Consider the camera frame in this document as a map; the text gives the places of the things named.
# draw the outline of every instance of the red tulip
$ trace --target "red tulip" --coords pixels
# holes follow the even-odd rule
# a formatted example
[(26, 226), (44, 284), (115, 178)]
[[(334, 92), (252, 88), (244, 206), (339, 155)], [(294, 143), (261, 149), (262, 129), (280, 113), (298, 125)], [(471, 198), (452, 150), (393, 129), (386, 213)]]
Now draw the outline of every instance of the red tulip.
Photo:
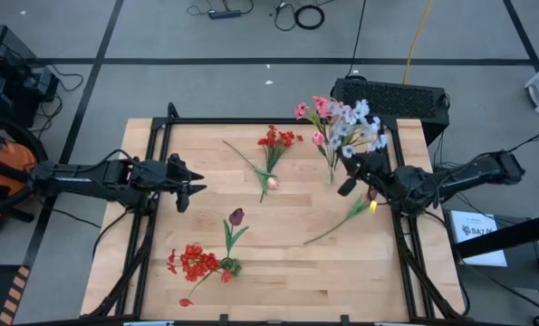
[(243, 208), (238, 208), (229, 216), (229, 222), (233, 226), (240, 226), (241, 222), (243, 221), (243, 216), (245, 216), (245, 213), (243, 213)]

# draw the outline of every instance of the wooden tabletop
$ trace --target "wooden tabletop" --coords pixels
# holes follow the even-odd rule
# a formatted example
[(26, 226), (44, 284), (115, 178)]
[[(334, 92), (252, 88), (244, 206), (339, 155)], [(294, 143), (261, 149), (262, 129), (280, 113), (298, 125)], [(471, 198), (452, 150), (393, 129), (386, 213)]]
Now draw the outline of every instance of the wooden tabletop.
[[(129, 120), (122, 148), (143, 158), (149, 126), (150, 120)], [(162, 195), (141, 317), (215, 321), (227, 313), (233, 321), (338, 321), (348, 314), (351, 321), (407, 321), (390, 210), (379, 206), (375, 214), (364, 212), (327, 237), (303, 245), (341, 221), (365, 185), (360, 183), (348, 197), (337, 195), (345, 181), (344, 169), (338, 168), (334, 185), (329, 185), (325, 159), (310, 141), (313, 126), (276, 127), (307, 140), (282, 156), (274, 169), (281, 186), (270, 190), (260, 204), (255, 173), (222, 140), (264, 168), (264, 153), (256, 141), (264, 136), (265, 125), (173, 126), (168, 153), (178, 153), (191, 170), (205, 176), (202, 183), (207, 189), (190, 198), (184, 214), (176, 210), (176, 196)], [(399, 135), (406, 164), (431, 170), (420, 122), (399, 120)], [(225, 257), (222, 220), (238, 207), (245, 211), (243, 225), (250, 226), (231, 251), (242, 262), (242, 272), (229, 283), (221, 283), (216, 274), (209, 277), (191, 296), (195, 305), (180, 307), (178, 300), (187, 297), (194, 284), (167, 270), (171, 249), (183, 252), (187, 244), (198, 244)], [(109, 203), (103, 227), (122, 211), (118, 204)], [(434, 213), (441, 216), (439, 210)], [(93, 310), (120, 277), (131, 221), (131, 216), (125, 217), (102, 238), (82, 313)], [(446, 230), (421, 216), (419, 235), (428, 276), (462, 312)], [(131, 312), (136, 283), (136, 278), (130, 283), (127, 312)], [(419, 293), (416, 277), (412, 283)], [(420, 298), (417, 305), (423, 314)]]

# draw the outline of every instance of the pink flower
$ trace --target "pink flower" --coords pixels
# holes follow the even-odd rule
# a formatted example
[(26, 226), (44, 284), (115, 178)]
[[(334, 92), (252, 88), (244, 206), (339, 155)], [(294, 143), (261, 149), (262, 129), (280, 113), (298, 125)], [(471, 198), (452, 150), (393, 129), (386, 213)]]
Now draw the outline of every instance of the pink flower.
[(295, 108), (295, 117), (299, 120), (305, 116), (305, 110), (307, 110), (307, 104), (305, 102), (300, 102)]
[(270, 177), (267, 179), (267, 187), (271, 190), (277, 190), (279, 188), (279, 182), (276, 178)]
[(325, 141), (325, 137), (321, 132), (315, 131), (313, 133), (312, 141), (313, 141), (313, 144), (320, 146)]
[(322, 118), (327, 117), (329, 113), (327, 111), (327, 105), (330, 103), (330, 101), (319, 96), (313, 96), (313, 100), (315, 101), (315, 108), (317, 108), (317, 112), (320, 114), (320, 116)]

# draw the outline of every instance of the gray floor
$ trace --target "gray floor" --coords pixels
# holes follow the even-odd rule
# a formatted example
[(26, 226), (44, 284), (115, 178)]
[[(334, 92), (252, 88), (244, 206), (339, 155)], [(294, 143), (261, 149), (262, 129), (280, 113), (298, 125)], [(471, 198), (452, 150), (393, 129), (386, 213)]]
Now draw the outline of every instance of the gray floor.
[[(211, 1), (220, 8), (220, 1)], [(327, 4), (321, 28), (283, 33), (274, 28), (271, 2), (254, 1), (251, 14), (211, 21), (185, 11), (193, 4), (204, 7), (205, 1), (124, 0), (106, 57), (351, 57), (361, 2), (338, 0)], [(0, 24), (9, 25), (39, 57), (94, 58), (115, 3), (0, 1)], [(539, 0), (512, 3), (539, 56)], [(232, 0), (229, 4), (246, 8), (247, 1)], [(425, 4), (424, 0), (368, 1), (357, 56), (406, 58)], [(280, 24), (291, 21), (288, 14), (280, 16)], [(415, 58), (528, 59), (528, 55), (503, 0), (437, 0), (419, 38)], [(91, 72), (91, 65), (65, 64), (58, 68), (83, 74), (84, 84)], [(354, 70), (372, 81), (401, 82), (404, 68), (357, 65)], [(333, 81), (347, 70), (347, 64), (103, 64), (71, 162), (99, 160), (120, 146), (127, 119), (162, 116), (169, 101), (184, 117), (291, 117), (298, 101), (329, 93)], [(539, 131), (539, 116), (523, 88), (533, 75), (534, 69), (529, 66), (417, 65), (410, 70), (409, 83), (446, 89), (452, 108), (443, 156), (444, 160), (464, 162), (484, 151), (513, 147)], [(64, 80), (67, 84), (76, 82)], [(63, 112), (43, 136), (53, 159), (60, 157), (83, 90), (82, 86), (71, 93), (60, 93)], [(436, 143), (430, 147), (431, 153), (435, 147)], [(468, 191), (475, 206), (507, 216), (539, 216), (539, 142), (517, 150), (516, 155), (527, 170), (524, 180), (513, 187), (484, 186)], [(100, 223), (105, 203), (61, 195), (55, 207)], [(456, 200), (445, 207), (470, 210)], [(23, 261), (34, 226), (9, 222), (0, 233), (0, 264)], [(78, 316), (97, 235), (98, 230), (89, 225), (52, 215), (15, 322)], [(527, 325), (539, 314), (489, 282), (464, 281), (472, 303), (470, 316), (479, 321)], [(535, 292), (523, 293), (538, 297)]]

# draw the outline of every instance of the artificial flower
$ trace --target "artificial flower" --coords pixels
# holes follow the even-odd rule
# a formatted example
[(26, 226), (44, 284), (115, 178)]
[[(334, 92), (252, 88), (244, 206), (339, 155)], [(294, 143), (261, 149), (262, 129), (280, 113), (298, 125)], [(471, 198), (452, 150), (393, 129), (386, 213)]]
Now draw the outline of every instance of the artificial flower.
[(337, 230), (338, 227), (342, 226), (350, 218), (352, 218), (354, 216), (357, 216), (359, 213), (363, 212), (366, 208), (368, 208), (370, 206), (370, 204), (371, 203), (366, 203), (366, 201), (364, 200), (364, 196), (359, 196), (358, 199), (355, 201), (355, 203), (353, 203), (353, 206), (351, 207), (348, 214), (345, 216), (345, 218), (340, 223), (338, 223), (336, 226), (332, 227), (329, 231), (325, 232), (324, 234), (316, 236), (312, 240), (306, 241), (303, 244), (307, 245), (309, 243), (317, 241), (317, 240), (325, 237), (326, 235), (330, 234), (331, 232)]
[(275, 177), (269, 177), (267, 179), (267, 187), (271, 190), (277, 190), (279, 188), (279, 182)]
[(189, 305), (194, 304), (189, 299), (180, 299), (178, 302), (180, 303), (181, 307), (188, 307)]
[(222, 283), (228, 283), (229, 280), (231, 280), (231, 271), (225, 270), (225, 271), (221, 274), (221, 282), (222, 282)]
[[(379, 140), (380, 119), (374, 117), (371, 118), (373, 123), (368, 122), (370, 106), (366, 100), (356, 101), (354, 108), (344, 105), (343, 102), (319, 96), (313, 96), (313, 100), (316, 109), (307, 108), (302, 102), (295, 109), (295, 117), (300, 119), (303, 115), (317, 128), (317, 132), (323, 135), (322, 140), (316, 132), (312, 141), (327, 160), (330, 183), (333, 183), (333, 171), (341, 155), (350, 158), (355, 154), (355, 148), (361, 145), (365, 145), (367, 151), (385, 146), (386, 142)], [(345, 150), (340, 152), (338, 149), (342, 145)]]
[(168, 265), (168, 270), (171, 271), (173, 274), (177, 274), (177, 270), (175, 269), (175, 265), (173, 265), (172, 263), (167, 263)]
[[(229, 226), (229, 223), (226, 220), (223, 220), (226, 240), (226, 257), (223, 258), (222, 261), (219, 262), (215, 257), (215, 254), (205, 254), (203, 252), (203, 248), (199, 245), (187, 244), (185, 253), (180, 256), (180, 262), (182, 263), (183, 272), (187, 274), (185, 275), (185, 279), (189, 282), (197, 283), (193, 286), (192, 290), (190, 290), (187, 298), (180, 299), (178, 303), (181, 307), (188, 307), (189, 305), (193, 304), (193, 302), (191, 302), (189, 299), (193, 292), (210, 275), (214, 273), (221, 273), (219, 272), (220, 269), (223, 270), (221, 273), (222, 283), (229, 282), (233, 276), (237, 276), (239, 274), (239, 271), (241, 271), (242, 268), (241, 264), (239, 263), (238, 259), (229, 258), (229, 253), (231, 252), (231, 248), (235, 242), (249, 228), (249, 226), (246, 226), (233, 234), (234, 227), (241, 224), (244, 215), (245, 213), (243, 212), (243, 209), (238, 208), (233, 211), (231, 215), (229, 215), (228, 220), (231, 223), (231, 226)], [(174, 260), (175, 249), (172, 250), (172, 254), (168, 257), (168, 269), (172, 273), (176, 273), (174, 270), (175, 266), (172, 265)]]
[(327, 107), (330, 101), (320, 96), (313, 96), (313, 100), (315, 101), (315, 108), (317, 109), (320, 117), (327, 117), (329, 114)]
[(313, 133), (313, 137), (312, 137), (313, 144), (320, 146), (323, 144), (324, 141), (325, 141), (325, 137), (321, 132), (315, 131)]
[(299, 120), (305, 116), (305, 110), (307, 110), (307, 104), (305, 102), (300, 102), (295, 109), (295, 117)]
[(356, 153), (356, 148), (353, 145), (346, 145), (342, 148), (342, 154), (345, 158), (351, 158)]
[(240, 226), (243, 221), (243, 216), (245, 216), (243, 208), (238, 208), (229, 216), (229, 222), (232, 226)]
[[(304, 114), (305, 108), (306, 105), (302, 102), (297, 106), (296, 111), (302, 111)], [(263, 151), (265, 153), (266, 170), (262, 170), (261, 168), (254, 166), (243, 154), (241, 154), (241, 152), (239, 152), (231, 144), (223, 140), (223, 142), (227, 144), (228, 147), (233, 149), (241, 158), (243, 158), (257, 174), (257, 178), (259, 179), (259, 183), (261, 184), (262, 188), (261, 199), (259, 200), (259, 202), (263, 202), (263, 197), (267, 194), (267, 189), (276, 189), (276, 187), (272, 186), (276, 184), (276, 181), (275, 183), (273, 181), (269, 182), (268, 179), (275, 178), (275, 176), (271, 173), (273, 171), (273, 168), (277, 164), (279, 158), (295, 142), (303, 141), (303, 137), (301, 135), (295, 135), (293, 131), (279, 131), (274, 125), (269, 125), (269, 130), (266, 132), (265, 135), (266, 137), (259, 139), (257, 141), (257, 144), (263, 146)]]
[(330, 148), (337, 150), (342, 145), (342, 139), (336, 137), (330, 141)]
[(349, 124), (340, 122), (336, 127), (334, 131), (334, 137), (337, 136), (350, 136), (350, 133), (352, 132), (353, 127)]

